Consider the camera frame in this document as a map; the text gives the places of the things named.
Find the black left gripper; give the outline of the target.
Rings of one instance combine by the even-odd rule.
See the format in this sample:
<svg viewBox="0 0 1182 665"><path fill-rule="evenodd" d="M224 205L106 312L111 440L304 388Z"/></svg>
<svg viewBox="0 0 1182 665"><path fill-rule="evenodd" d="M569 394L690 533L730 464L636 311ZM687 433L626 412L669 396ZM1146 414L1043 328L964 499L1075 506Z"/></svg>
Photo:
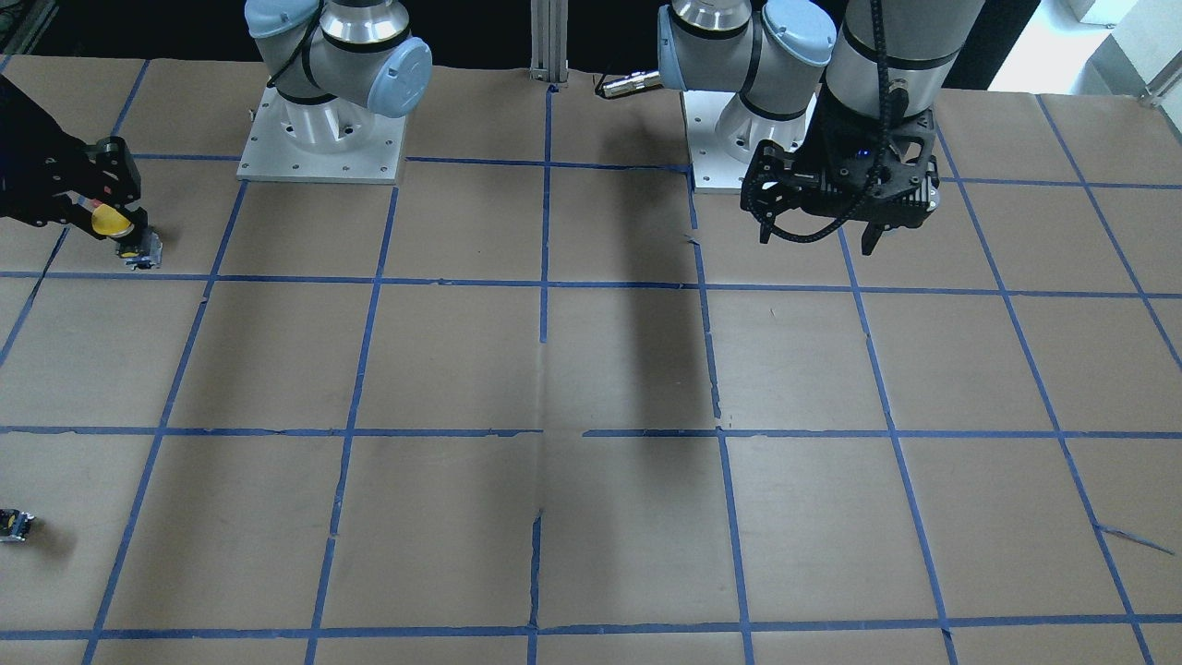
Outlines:
<svg viewBox="0 0 1182 665"><path fill-rule="evenodd" d="M870 184L881 142L881 123L846 107L830 92L816 102L806 138L795 152L760 141L742 181L740 206L760 224L768 245L777 216L801 208L807 214L865 222L862 256L871 256L894 228L921 227L940 206L940 174L931 109L900 119L889 130L886 154Z"/></svg>

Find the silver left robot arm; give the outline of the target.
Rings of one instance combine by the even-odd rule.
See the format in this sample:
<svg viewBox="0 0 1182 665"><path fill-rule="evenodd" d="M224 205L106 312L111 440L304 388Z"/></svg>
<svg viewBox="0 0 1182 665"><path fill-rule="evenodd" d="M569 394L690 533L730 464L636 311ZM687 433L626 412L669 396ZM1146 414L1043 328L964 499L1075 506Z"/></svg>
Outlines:
<svg viewBox="0 0 1182 665"><path fill-rule="evenodd" d="M674 1L654 79L682 93L691 167L761 243L860 222L862 254L940 203L933 106L981 1Z"/></svg>

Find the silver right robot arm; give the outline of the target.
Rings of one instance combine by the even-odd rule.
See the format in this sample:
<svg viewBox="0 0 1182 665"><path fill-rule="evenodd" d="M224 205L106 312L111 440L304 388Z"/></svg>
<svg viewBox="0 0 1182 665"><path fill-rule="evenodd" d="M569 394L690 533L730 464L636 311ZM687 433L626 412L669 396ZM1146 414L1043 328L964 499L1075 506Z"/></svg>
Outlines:
<svg viewBox="0 0 1182 665"><path fill-rule="evenodd" d="M248 1L269 69L236 169L247 182L391 185L431 50L398 1ZM4 216L126 239L147 227L126 141L77 139L4 79Z"/></svg>

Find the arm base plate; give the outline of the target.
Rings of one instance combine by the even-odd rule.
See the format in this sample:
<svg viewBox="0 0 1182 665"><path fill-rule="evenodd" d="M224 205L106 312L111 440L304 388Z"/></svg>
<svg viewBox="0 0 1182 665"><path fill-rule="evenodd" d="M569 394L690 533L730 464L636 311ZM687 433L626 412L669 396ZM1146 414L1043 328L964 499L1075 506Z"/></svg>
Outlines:
<svg viewBox="0 0 1182 665"><path fill-rule="evenodd" d="M814 117L816 94L799 116L772 120L752 113L736 93L691 90L682 94L686 139L696 193L738 194L756 143L771 139L793 154Z"/></svg>
<svg viewBox="0 0 1182 665"><path fill-rule="evenodd" d="M395 185L405 118L389 118L350 102L314 105L264 89L236 169L248 182Z"/></svg>

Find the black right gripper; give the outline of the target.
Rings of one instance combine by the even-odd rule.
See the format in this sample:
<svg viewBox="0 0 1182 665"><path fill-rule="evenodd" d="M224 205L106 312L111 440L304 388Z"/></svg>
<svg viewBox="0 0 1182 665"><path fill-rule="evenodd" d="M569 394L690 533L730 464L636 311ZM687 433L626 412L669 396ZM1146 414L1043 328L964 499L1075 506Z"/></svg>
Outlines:
<svg viewBox="0 0 1182 665"><path fill-rule="evenodd" d="M91 230L91 214L76 206L76 195L121 213L142 198L125 139L74 138L11 79L1 80L1 177L4 216L24 224Z"/></svg>

